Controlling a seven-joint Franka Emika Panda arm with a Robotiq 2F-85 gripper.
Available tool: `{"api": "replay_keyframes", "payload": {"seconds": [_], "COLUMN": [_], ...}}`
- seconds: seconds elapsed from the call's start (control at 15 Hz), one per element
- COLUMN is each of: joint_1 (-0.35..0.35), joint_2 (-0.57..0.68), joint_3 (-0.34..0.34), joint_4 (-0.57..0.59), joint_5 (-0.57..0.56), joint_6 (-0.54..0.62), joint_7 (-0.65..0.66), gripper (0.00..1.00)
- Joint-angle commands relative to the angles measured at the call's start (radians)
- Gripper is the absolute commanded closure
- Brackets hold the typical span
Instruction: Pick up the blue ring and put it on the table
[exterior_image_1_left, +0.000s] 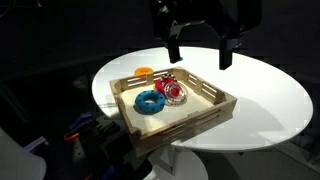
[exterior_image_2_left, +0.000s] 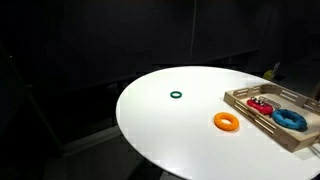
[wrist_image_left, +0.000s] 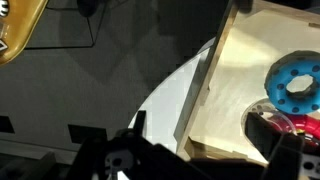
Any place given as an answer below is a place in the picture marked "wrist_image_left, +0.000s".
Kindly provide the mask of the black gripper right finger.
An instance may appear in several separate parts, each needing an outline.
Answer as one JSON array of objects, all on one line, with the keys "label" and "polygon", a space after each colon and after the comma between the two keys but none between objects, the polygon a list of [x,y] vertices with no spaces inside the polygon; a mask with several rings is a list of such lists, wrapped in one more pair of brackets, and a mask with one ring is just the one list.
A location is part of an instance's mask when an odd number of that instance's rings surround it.
[{"label": "black gripper right finger", "polygon": [[276,130],[258,113],[249,112],[245,135],[268,161],[260,180],[297,180],[301,167],[304,140]]}]

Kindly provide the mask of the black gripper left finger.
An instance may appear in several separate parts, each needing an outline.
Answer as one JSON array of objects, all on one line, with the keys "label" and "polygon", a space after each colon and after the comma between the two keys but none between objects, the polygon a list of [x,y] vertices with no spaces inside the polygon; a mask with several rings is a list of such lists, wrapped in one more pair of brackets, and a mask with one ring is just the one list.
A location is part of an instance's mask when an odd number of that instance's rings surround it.
[{"label": "black gripper left finger", "polygon": [[116,136],[93,136],[81,145],[65,180],[98,180],[117,179],[120,171],[129,171],[137,165],[133,153],[136,140],[143,134],[147,112],[137,112],[132,128],[121,129]]}]

